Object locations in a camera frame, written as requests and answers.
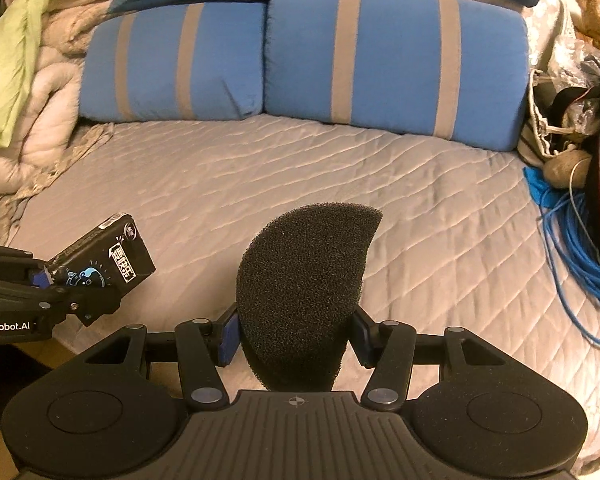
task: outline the black foam piece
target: black foam piece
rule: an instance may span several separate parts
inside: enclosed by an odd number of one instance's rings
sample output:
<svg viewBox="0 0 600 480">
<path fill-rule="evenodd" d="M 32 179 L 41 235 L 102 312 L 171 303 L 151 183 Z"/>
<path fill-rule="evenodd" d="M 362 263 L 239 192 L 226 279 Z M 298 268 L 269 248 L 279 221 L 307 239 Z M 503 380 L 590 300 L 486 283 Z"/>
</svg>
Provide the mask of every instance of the black foam piece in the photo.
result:
<svg viewBox="0 0 600 480">
<path fill-rule="evenodd" d="M 245 356 L 267 389 L 332 389 L 381 219 L 366 206 L 316 204 L 283 214 L 251 242 L 237 311 Z"/>
</svg>

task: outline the blue cable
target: blue cable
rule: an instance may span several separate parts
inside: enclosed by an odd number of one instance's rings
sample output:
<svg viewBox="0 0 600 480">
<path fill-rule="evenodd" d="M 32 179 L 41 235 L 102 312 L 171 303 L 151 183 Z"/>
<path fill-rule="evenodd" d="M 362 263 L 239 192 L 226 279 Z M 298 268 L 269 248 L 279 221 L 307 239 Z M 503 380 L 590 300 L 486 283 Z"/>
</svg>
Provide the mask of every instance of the blue cable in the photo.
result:
<svg viewBox="0 0 600 480">
<path fill-rule="evenodd" d="M 545 204 L 546 196 L 553 191 L 553 189 L 546 190 L 542 194 L 540 203 Z M 544 212 L 541 208 L 540 211 L 542 215 L 544 248 L 548 255 L 549 267 L 554 276 L 555 288 L 562 306 L 580 332 L 590 341 L 600 345 L 600 338 L 594 336 L 584 327 L 569 306 L 560 280 L 558 279 L 554 256 L 549 247 L 549 238 L 551 238 L 554 248 L 560 254 L 564 264 L 577 283 L 585 293 L 596 297 L 600 301 L 600 264 L 595 260 L 596 248 L 589 241 L 589 235 L 587 235 L 578 220 L 578 213 L 580 213 L 583 222 L 586 224 L 587 221 L 584 193 L 574 193 L 572 203 L 571 195 L 567 192 L 558 200 L 553 208 L 549 208 Z M 555 234 L 555 225 L 557 225 L 562 234 L 562 244 L 558 242 Z"/>
</svg>

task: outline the bed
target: bed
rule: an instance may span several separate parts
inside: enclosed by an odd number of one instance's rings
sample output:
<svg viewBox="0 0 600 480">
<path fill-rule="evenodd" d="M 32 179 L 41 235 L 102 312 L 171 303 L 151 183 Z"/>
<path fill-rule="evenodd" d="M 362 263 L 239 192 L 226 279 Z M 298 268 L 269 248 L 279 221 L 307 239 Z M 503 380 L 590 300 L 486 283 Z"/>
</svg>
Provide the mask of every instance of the bed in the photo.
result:
<svg viewBox="0 0 600 480">
<path fill-rule="evenodd" d="M 56 328 L 55 339 L 80 352 L 128 323 L 161 331 L 217 317 L 235 299 L 251 239 L 292 208 L 378 208 L 361 306 L 421 333 L 465 326 L 567 390 L 589 419 L 579 474 L 600 465 L 600 349 L 556 295 L 523 167 L 514 153 L 266 114 L 116 124 L 108 142 L 21 204 L 9 244 L 47 259 L 113 213 L 136 220 L 157 271 L 113 316 Z M 563 267 L 559 275 L 600 337 L 600 308 Z M 220 372 L 232 396 L 261 388 L 240 351 Z M 368 376 L 348 349 L 335 389 L 360 393 Z M 436 378 L 435 368 L 417 370 L 410 397 Z M 154 380 L 178 393 L 173 367 L 157 367 Z"/>
</svg>

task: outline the small black package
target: small black package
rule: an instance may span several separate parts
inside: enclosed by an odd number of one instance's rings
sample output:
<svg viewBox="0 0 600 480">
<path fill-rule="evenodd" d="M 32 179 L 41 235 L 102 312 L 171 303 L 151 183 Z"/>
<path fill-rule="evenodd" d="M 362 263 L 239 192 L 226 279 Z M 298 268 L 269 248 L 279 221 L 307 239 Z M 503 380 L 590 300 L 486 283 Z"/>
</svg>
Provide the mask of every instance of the small black package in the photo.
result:
<svg viewBox="0 0 600 480">
<path fill-rule="evenodd" d="M 134 219 L 116 213 L 49 260 L 46 269 L 56 285 L 113 285 L 124 296 L 155 266 Z"/>
</svg>

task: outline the metal screw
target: metal screw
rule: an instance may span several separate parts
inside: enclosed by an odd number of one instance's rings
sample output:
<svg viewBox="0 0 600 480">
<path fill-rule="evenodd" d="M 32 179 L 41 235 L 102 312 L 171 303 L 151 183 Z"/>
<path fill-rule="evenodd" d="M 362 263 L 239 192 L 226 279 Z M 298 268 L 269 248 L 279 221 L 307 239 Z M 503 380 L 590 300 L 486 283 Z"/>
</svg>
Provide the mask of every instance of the metal screw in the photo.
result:
<svg viewBox="0 0 600 480">
<path fill-rule="evenodd" d="M 389 388 L 376 388 L 366 394 L 369 400 L 378 404 L 391 404 L 398 400 L 398 392 Z"/>
<path fill-rule="evenodd" d="M 191 399 L 201 404 L 213 404 L 222 399 L 222 392 L 217 388 L 198 388 L 191 393 Z"/>
</svg>

